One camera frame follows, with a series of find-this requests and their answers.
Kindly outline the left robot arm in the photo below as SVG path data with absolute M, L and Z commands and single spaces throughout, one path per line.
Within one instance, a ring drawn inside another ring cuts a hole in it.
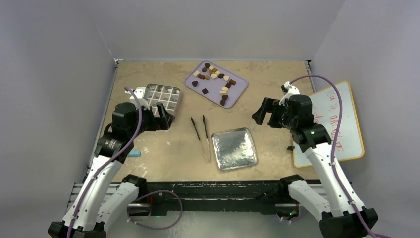
M 133 149 L 134 139 L 144 131 L 170 128 L 175 117 L 162 103 L 157 103 L 157 109 L 159 117 L 151 109 L 129 102 L 115 107 L 112 122 L 98 140 L 91 169 L 77 198 L 63 219 L 49 226 L 52 238 L 105 238 L 118 213 L 130 203 L 141 203 L 149 196 L 165 192 L 149 192 L 145 178 L 127 175 L 120 190 L 103 201 L 112 179 Z

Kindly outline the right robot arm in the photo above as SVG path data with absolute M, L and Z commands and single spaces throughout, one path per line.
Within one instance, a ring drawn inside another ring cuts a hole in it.
M 270 113 L 268 125 L 286 128 L 292 139 L 311 162 L 326 192 L 326 198 L 313 191 L 299 176 L 281 179 L 279 198 L 292 199 L 303 205 L 318 221 L 325 238 L 362 238 L 367 236 L 378 214 L 366 208 L 356 195 L 335 154 L 331 138 L 321 124 L 314 123 L 312 102 L 309 96 L 292 95 L 284 101 L 264 98 L 260 108 L 252 115 L 261 125 L 266 113 Z

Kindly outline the purple plastic tray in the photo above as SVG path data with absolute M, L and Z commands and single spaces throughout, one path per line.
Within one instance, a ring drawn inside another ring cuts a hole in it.
M 196 71 L 200 74 L 197 77 L 194 77 L 193 74 Z M 236 84 L 230 84 L 230 79 L 233 79 Z M 193 81 L 198 81 L 197 87 L 193 87 Z M 220 101 L 225 99 L 226 104 L 221 107 L 226 109 L 232 107 L 248 87 L 247 80 L 207 60 L 198 64 L 198 66 L 186 77 L 184 84 L 201 96 L 217 103 L 219 106 L 221 106 Z M 222 91 L 222 87 L 227 87 L 229 89 L 228 91 Z M 202 93 L 204 88 L 207 88 L 209 91 L 205 95 Z

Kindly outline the blue small marker cap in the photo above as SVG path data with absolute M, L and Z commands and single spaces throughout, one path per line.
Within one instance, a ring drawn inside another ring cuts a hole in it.
M 130 151 L 127 156 L 129 156 L 129 157 L 139 157 L 139 156 L 141 156 L 141 152 L 140 151 Z

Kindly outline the silver metal box lid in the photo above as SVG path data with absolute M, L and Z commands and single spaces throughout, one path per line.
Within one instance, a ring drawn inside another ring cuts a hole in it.
M 243 127 L 216 132 L 211 138 L 220 170 L 232 170 L 257 164 L 257 152 L 249 129 Z

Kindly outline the yellow framed whiteboard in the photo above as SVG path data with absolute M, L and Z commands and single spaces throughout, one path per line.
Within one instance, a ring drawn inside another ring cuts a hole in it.
M 335 155 L 342 162 L 361 158 L 365 148 L 353 99 L 351 85 L 348 81 L 336 84 L 341 95 L 343 112 L 340 128 L 337 129 L 339 120 L 339 100 L 332 87 L 325 88 L 310 95 L 313 104 L 314 122 L 322 124 L 331 139 L 338 132 L 335 146 Z

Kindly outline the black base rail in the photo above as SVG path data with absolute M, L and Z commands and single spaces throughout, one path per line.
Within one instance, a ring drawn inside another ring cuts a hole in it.
M 296 204 L 289 192 L 291 184 L 302 181 L 299 175 L 278 181 L 195 181 L 148 182 L 127 175 L 122 181 L 139 190 L 134 198 L 152 207 L 153 216 L 168 211 L 259 212 L 264 215 L 287 215 L 286 204 Z

